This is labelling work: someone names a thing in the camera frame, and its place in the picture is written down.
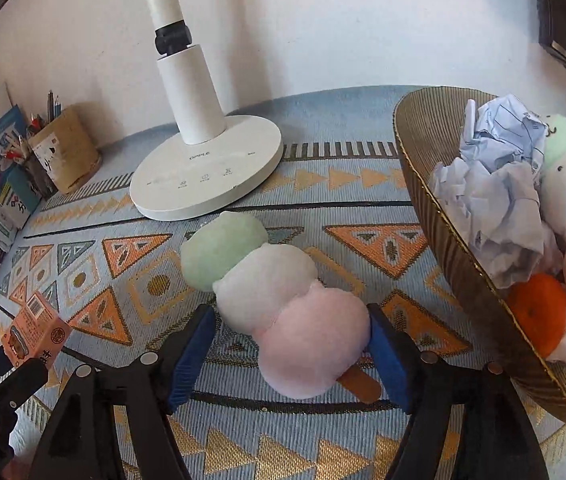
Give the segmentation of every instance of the white wall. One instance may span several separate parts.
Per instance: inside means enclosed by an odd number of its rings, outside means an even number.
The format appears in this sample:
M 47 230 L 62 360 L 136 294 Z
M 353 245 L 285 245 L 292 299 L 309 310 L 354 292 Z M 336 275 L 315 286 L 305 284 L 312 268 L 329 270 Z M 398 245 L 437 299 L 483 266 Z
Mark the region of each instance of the white wall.
M 537 44 L 536 0 L 181 0 L 226 112 L 347 86 L 514 92 L 566 114 L 566 70 Z M 173 121 L 144 0 L 10 0 L 0 80 L 26 112 L 52 88 L 100 144 Z

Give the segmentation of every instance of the woven basket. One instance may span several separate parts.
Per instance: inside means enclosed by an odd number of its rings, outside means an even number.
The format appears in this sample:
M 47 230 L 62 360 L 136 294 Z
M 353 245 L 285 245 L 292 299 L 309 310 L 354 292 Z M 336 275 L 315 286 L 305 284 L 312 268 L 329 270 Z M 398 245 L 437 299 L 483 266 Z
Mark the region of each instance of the woven basket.
M 465 88 L 424 88 L 407 94 L 394 111 L 394 131 L 407 188 L 439 266 L 477 333 L 527 393 L 566 422 L 566 367 L 538 355 L 494 284 L 442 211 L 427 182 L 438 162 L 458 155 L 468 99 L 494 96 Z

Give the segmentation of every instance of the orange fruit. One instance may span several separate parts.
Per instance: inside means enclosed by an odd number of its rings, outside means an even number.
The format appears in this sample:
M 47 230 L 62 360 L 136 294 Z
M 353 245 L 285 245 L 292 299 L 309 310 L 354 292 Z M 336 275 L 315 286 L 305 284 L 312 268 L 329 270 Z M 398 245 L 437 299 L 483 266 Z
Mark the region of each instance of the orange fruit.
M 566 291 L 548 274 L 534 274 L 510 288 L 508 306 L 541 357 L 548 357 L 566 333 Z

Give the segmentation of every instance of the white lamp base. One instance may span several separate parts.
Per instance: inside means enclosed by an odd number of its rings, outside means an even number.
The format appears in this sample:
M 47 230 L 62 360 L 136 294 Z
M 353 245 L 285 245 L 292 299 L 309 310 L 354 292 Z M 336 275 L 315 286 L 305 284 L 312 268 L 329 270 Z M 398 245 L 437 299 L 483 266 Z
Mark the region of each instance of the white lamp base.
M 180 134 L 138 166 L 129 195 L 140 213 L 161 221 L 211 213 L 247 195 L 283 155 L 279 128 L 262 117 L 228 116 L 227 129 L 201 144 Z

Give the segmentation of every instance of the metal screw head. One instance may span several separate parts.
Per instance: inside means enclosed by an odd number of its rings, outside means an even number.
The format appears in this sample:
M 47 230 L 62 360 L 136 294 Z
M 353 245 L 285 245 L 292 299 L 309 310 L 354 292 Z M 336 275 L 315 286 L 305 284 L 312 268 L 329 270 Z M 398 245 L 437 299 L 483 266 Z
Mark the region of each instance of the metal screw head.
M 421 352 L 421 361 L 427 363 L 428 365 L 433 365 L 438 360 L 439 360 L 439 356 L 436 355 L 434 352 L 431 352 L 430 350 Z
M 141 363 L 144 365 L 153 365 L 159 360 L 159 356 L 155 352 L 146 352 L 141 355 Z
M 80 365 L 76 368 L 76 375 L 79 377 L 87 377 L 92 373 L 92 367 L 90 365 Z
M 501 375 L 503 373 L 503 367 L 495 362 L 488 363 L 487 369 L 490 370 L 490 373 L 493 373 L 494 375 Z

